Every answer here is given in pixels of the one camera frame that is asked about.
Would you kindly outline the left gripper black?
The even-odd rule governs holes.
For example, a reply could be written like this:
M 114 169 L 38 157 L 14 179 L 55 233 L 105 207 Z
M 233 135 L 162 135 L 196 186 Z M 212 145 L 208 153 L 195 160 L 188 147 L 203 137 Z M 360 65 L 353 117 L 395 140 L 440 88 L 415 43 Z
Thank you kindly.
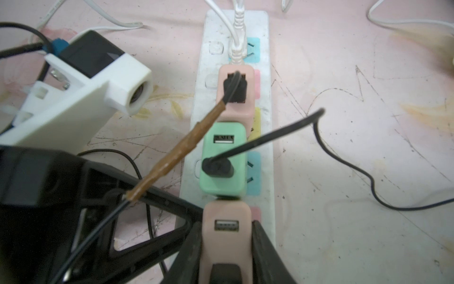
M 120 203 L 138 179 L 64 151 L 1 147 L 1 282 L 48 284 L 77 242 Z M 150 188 L 147 204 L 186 221 L 182 228 L 122 251 L 116 223 L 72 266 L 71 284 L 123 284 L 178 252 L 202 209 Z

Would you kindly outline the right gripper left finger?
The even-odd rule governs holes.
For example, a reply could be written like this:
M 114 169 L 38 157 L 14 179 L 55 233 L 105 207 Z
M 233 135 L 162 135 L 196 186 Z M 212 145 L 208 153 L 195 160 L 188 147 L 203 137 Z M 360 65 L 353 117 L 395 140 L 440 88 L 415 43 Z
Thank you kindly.
M 202 251 L 202 224 L 196 222 L 162 284 L 197 284 Z

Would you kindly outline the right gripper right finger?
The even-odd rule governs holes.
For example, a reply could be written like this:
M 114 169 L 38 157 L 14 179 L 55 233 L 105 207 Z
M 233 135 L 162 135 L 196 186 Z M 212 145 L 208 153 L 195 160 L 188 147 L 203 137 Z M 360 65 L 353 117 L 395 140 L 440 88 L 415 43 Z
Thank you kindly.
M 261 223 L 252 222 L 254 284 L 295 284 Z

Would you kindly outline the pink USB charger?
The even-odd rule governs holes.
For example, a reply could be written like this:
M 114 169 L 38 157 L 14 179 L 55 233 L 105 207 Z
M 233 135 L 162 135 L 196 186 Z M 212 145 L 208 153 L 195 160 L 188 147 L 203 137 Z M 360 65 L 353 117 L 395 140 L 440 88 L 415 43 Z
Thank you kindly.
M 253 283 L 252 218 L 246 203 L 215 200 L 205 206 L 199 283 Z
M 226 104 L 226 110 L 218 121 L 241 123 L 250 131 L 255 114 L 255 73 L 250 65 L 223 65 L 219 70 L 216 103 L 222 100 L 224 91 L 232 82 L 234 73 L 241 74 L 240 83 Z

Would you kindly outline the green USB charger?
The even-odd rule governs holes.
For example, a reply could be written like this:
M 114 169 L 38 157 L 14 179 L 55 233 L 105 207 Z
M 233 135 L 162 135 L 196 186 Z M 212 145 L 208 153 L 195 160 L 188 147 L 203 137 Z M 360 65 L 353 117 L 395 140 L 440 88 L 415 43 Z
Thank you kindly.
M 237 122 L 215 123 L 203 139 L 199 185 L 204 194 L 240 198 L 246 194 L 245 153 L 231 157 L 222 154 L 247 141 L 245 127 Z

